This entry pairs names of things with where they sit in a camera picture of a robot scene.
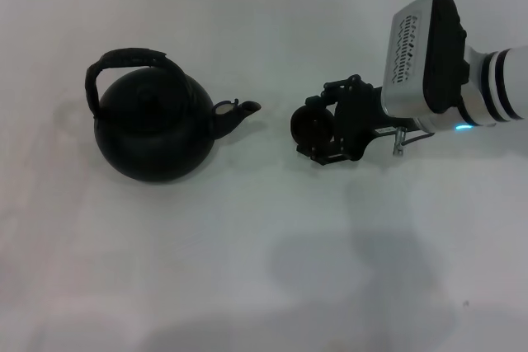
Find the black kettle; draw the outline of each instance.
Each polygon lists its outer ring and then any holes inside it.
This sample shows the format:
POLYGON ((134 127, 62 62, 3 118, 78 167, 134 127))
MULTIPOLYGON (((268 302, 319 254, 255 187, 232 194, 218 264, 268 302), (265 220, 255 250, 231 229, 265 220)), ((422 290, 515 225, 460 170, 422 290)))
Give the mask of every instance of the black kettle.
POLYGON ((87 70, 86 96, 97 145, 119 172, 138 181, 170 181, 202 163, 214 141, 261 109, 207 92, 164 53, 116 49, 87 70), (99 101, 96 80, 108 68, 147 66, 115 81, 99 101))

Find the kettle handle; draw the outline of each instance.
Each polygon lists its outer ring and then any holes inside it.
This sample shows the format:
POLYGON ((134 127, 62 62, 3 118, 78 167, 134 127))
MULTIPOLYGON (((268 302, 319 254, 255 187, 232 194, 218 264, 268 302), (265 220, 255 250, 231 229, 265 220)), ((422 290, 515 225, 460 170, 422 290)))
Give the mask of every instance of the kettle handle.
POLYGON ((167 58, 165 53, 154 51, 152 49, 114 49, 104 54, 101 59, 95 62, 86 71, 84 88, 86 89, 86 98, 88 107, 93 113, 94 118, 101 115, 99 107, 99 93, 97 92, 96 80, 99 73, 105 69, 111 68, 135 68, 140 66, 149 66, 161 68, 170 72, 180 84, 186 89, 190 103, 194 103, 194 92, 186 78, 185 73, 173 61, 167 58))

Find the blue light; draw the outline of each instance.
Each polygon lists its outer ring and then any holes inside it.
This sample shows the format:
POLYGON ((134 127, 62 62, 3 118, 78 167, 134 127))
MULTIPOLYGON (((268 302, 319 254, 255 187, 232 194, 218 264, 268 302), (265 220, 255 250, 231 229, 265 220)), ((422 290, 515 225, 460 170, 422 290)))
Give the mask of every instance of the blue light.
POLYGON ((472 128, 473 128, 473 125, 466 125, 466 124, 457 125, 457 126, 455 127, 455 129, 456 129, 457 131, 460 131, 460 130, 462 130, 462 129, 472 129, 472 128))

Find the white table surface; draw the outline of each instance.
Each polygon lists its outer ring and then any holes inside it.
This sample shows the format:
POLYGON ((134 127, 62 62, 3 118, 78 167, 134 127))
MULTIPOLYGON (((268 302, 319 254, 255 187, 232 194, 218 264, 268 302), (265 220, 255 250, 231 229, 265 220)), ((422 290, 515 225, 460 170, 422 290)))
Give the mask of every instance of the white table surface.
MULTIPOLYGON (((330 167, 290 137, 324 82, 381 84, 411 1, 0 0, 0 350, 525 351, 528 124, 330 167), (129 180, 83 80, 130 46, 263 110, 192 177, 129 180)), ((476 49, 528 44, 527 0, 456 2, 476 49)))

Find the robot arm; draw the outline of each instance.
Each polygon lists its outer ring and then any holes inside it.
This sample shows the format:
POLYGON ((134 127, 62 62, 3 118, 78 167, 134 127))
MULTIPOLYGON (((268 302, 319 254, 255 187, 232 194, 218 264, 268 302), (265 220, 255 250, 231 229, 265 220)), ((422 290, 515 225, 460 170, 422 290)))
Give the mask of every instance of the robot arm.
POLYGON ((393 19, 383 87, 357 75, 326 83, 292 115, 297 151, 322 165, 357 161, 372 140, 394 135, 402 155, 435 132, 528 117, 528 46, 481 54, 465 39, 453 0, 409 4, 393 19))

